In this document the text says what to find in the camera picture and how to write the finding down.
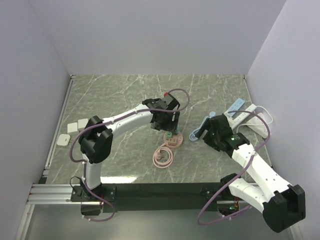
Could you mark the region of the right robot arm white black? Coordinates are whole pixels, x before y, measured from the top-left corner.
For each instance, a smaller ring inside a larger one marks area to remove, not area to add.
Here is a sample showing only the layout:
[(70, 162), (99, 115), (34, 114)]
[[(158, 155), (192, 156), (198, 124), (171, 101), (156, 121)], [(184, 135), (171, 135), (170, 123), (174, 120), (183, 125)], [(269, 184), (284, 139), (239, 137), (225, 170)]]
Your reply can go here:
[(226, 200), (237, 197), (246, 201), (262, 213), (266, 224), (276, 233), (305, 219), (303, 188), (278, 175), (258, 154), (260, 146), (254, 147), (242, 133), (234, 133), (224, 114), (207, 119), (202, 128), (207, 131), (203, 141), (216, 151), (227, 153), (243, 170), (219, 187), (199, 217), (220, 194)]

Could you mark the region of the pink round power strip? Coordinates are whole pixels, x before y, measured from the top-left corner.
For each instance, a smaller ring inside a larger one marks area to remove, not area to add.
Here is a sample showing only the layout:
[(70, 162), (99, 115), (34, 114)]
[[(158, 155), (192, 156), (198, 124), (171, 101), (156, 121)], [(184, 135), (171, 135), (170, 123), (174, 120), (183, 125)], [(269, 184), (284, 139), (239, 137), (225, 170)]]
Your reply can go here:
[(182, 145), (184, 138), (181, 132), (178, 134), (173, 134), (169, 139), (166, 139), (166, 133), (163, 136), (163, 141), (168, 148), (177, 149)]

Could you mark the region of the blue long power strip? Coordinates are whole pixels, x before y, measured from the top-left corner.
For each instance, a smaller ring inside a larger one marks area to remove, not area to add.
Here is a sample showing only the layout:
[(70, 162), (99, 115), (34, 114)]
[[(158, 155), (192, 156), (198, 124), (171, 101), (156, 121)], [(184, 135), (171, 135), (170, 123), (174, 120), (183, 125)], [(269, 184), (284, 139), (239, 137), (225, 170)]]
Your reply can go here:
[(236, 114), (236, 111), (245, 104), (245, 101), (242, 98), (238, 98), (226, 111), (225, 114), (233, 117)]

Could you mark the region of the white square charger plug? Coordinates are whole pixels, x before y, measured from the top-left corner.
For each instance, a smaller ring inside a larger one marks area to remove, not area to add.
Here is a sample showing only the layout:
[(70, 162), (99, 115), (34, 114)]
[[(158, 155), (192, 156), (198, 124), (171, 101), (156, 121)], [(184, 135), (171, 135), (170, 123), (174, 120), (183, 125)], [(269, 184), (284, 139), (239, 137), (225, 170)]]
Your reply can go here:
[(68, 134), (74, 134), (78, 132), (78, 123), (72, 122), (67, 124), (67, 133)]

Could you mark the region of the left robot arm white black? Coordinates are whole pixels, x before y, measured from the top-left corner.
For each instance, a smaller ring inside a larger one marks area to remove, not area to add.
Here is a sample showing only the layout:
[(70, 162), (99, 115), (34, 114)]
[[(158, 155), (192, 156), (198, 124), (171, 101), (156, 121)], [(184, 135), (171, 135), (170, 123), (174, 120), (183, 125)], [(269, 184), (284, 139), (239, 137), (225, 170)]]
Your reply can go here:
[(85, 165), (81, 177), (82, 195), (88, 201), (102, 197), (102, 162), (111, 153), (113, 140), (127, 131), (150, 124), (157, 131), (175, 133), (178, 127), (180, 103), (171, 94), (163, 98), (149, 98), (135, 108), (116, 116), (93, 116), (78, 138)]

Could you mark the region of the green plug adapter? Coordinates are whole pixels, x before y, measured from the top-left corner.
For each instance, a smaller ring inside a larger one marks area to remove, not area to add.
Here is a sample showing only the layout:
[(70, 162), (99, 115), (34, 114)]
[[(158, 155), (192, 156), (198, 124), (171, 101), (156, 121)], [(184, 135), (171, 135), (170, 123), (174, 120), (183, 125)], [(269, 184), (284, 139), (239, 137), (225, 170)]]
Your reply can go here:
[(167, 131), (165, 138), (168, 140), (168, 139), (170, 139), (172, 136), (173, 136), (173, 133), (170, 132), (170, 131)]

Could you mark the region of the white power strip coloured sockets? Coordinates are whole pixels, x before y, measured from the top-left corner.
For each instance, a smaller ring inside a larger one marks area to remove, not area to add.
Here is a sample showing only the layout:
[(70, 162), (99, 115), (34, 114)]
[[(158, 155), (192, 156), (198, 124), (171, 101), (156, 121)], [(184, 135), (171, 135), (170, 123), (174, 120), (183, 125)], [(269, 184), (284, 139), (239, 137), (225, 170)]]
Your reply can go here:
[(227, 111), (224, 113), (224, 115), (228, 120), (229, 126), (232, 130), (234, 130), (250, 115), (250, 113), (253, 113), (256, 108), (257, 106), (255, 104), (251, 104), (244, 112), (241, 112), (236, 118), (232, 118)]

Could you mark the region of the white rounded charger plug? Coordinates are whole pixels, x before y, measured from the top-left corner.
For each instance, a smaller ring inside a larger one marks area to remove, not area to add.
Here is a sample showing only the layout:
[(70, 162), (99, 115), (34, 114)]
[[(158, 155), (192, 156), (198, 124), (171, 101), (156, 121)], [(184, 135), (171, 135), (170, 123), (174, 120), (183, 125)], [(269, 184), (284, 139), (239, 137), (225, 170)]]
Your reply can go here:
[(56, 141), (56, 144), (58, 146), (62, 146), (62, 147), (65, 147), (69, 144), (71, 140), (71, 136), (69, 134), (60, 134), (57, 141)]

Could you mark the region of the blue plug adapter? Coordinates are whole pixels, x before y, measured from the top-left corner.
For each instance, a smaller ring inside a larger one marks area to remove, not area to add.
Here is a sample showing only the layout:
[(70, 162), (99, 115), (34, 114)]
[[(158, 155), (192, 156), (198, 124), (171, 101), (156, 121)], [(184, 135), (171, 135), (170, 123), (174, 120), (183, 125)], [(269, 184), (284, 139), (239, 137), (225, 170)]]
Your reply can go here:
[(77, 128), (78, 128), (78, 130), (79, 130), (79, 131), (82, 131), (82, 130), (86, 127), (87, 123), (88, 123), (88, 119), (87, 119), (87, 118), (79, 119), (79, 120), (77, 121)]

